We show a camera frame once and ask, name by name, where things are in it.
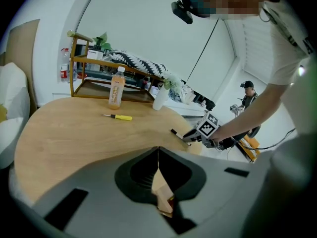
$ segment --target bottle cap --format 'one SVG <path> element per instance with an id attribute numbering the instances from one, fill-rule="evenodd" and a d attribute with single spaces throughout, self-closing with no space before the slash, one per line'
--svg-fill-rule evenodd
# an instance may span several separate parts
<path id="1" fill-rule="evenodd" d="M 125 71 L 125 68 L 124 68 L 124 67 L 119 66 L 119 67 L 118 67 L 118 71 L 120 71 L 120 72 L 124 72 L 124 71 Z"/>

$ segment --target wooden tabletop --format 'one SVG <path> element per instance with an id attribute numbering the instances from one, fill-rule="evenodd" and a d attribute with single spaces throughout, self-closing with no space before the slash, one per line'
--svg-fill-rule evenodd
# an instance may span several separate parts
<path id="1" fill-rule="evenodd" d="M 132 121 L 102 117 L 132 116 Z M 37 110 L 26 124 L 15 150 L 15 170 L 25 195 L 35 202 L 47 190 L 93 161 L 130 151 L 163 146 L 200 154 L 202 145 L 188 146 L 170 130 L 191 129 L 175 111 L 152 104 L 122 102 L 120 109 L 107 100 L 64 98 Z"/>

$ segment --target black cap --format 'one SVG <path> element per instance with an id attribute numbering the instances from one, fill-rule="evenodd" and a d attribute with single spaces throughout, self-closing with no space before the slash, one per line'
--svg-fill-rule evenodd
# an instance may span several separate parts
<path id="1" fill-rule="evenodd" d="M 254 84 L 251 81 L 246 81 L 246 82 L 242 83 L 240 85 L 240 87 L 243 87 L 243 88 L 252 87 L 252 88 L 254 88 Z"/>

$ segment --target white marker cube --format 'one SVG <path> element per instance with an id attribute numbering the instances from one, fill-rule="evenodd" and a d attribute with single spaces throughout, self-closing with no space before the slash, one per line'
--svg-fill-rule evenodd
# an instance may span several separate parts
<path id="1" fill-rule="evenodd" d="M 217 129 L 218 119 L 214 117 L 210 111 L 205 114 L 196 128 L 196 130 L 198 130 L 205 138 L 209 138 Z"/>

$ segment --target black and white patterned cloth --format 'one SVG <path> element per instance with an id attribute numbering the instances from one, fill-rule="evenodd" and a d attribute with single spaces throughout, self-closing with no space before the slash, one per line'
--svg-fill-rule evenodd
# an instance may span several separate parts
<path id="1" fill-rule="evenodd" d="M 140 59 L 135 55 L 128 54 L 121 51 L 110 51 L 109 56 L 111 57 L 111 62 L 121 63 L 129 66 L 131 68 L 138 69 L 149 75 L 154 75 L 160 78 L 164 77 L 167 69 L 164 64 L 154 63 L 147 59 Z"/>

